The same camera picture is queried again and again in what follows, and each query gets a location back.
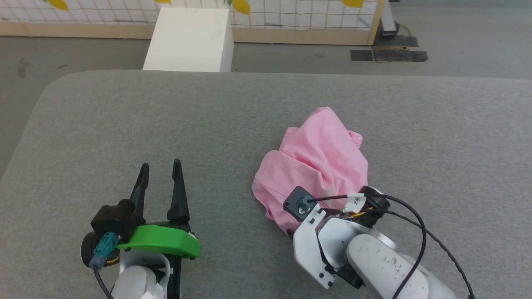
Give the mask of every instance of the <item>blue connector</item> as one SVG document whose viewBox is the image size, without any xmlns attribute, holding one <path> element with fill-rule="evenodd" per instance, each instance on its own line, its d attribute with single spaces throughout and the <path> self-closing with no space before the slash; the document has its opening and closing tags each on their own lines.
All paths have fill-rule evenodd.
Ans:
<svg viewBox="0 0 532 299">
<path fill-rule="evenodd" d="M 91 269 L 96 266 L 98 270 L 101 270 L 105 265 L 107 257 L 118 245 L 118 237 L 114 232 L 106 232 L 96 248 L 94 249 L 94 255 L 89 261 L 89 267 Z"/>
</svg>

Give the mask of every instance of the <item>metal stand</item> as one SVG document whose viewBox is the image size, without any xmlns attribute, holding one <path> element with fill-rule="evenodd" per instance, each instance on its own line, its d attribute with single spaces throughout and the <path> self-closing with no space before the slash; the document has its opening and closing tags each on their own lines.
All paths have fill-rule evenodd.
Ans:
<svg viewBox="0 0 532 299">
<path fill-rule="evenodd" d="M 395 22 L 392 15 L 392 8 L 388 0 L 384 1 L 383 14 L 380 17 L 380 26 L 382 28 L 382 36 L 394 38 L 399 32 L 399 24 Z"/>
</svg>

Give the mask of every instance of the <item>gray fabric surface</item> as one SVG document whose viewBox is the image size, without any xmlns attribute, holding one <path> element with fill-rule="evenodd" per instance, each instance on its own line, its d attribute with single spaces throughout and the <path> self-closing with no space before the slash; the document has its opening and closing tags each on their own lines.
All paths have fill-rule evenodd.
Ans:
<svg viewBox="0 0 532 299">
<path fill-rule="evenodd" d="M 184 262 L 184 298 L 364 296 L 341 280 L 324 290 L 308 277 L 251 192 L 285 129 L 330 106 L 364 136 L 371 185 L 420 212 L 477 298 L 529 298 L 531 83 L 148 71 L 63 77 L 44 91 L 0 182 L 0 294 L 103 298 L 79 259 L 91 218 L 128 197 L 148 162 L 145 217 L 164 220 L 178 157 L 203 245 L 201 259 Z M 377 227 L 417 255 L 417 228 L 391 215 Z M 436 243 L 422 264 L 467 298 Z M 103 271 L 109 286 L 117 271 Z"/>
</svg>

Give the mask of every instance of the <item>pink cloth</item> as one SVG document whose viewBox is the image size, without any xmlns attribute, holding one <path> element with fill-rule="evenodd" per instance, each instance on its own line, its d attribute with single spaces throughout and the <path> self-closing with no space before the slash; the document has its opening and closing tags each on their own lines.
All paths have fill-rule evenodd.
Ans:
<svg viewBox="0 0 532 299">
<path fill-rule="evenodd" d="M 362 136 L 348 131 L 329 107 L 317 109 L 300 128 L 288 128 L 279 150 L 262 160 L 252 184 L 266 217 L 284 232 L 295 231 L 300 223 L 283 210 L 283 203 L 296 186 L 322 197 L 358 192 L 367 185 L 368 161 L 359 150 L 361 143 Z M 342 209 L 346 201 L 321 205 Z"/>
</svg>

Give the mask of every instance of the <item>white cube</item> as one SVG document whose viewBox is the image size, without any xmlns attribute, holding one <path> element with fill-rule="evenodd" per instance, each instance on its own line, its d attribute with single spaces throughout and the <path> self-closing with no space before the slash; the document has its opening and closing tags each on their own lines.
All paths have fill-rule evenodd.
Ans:
<svg viewBox="0 0 532 299">
<path fill-rule="evenodd" d="M 233 47 L 229 9 L 163 7 L 143 69 L 230 72 Z"/>
</svg>

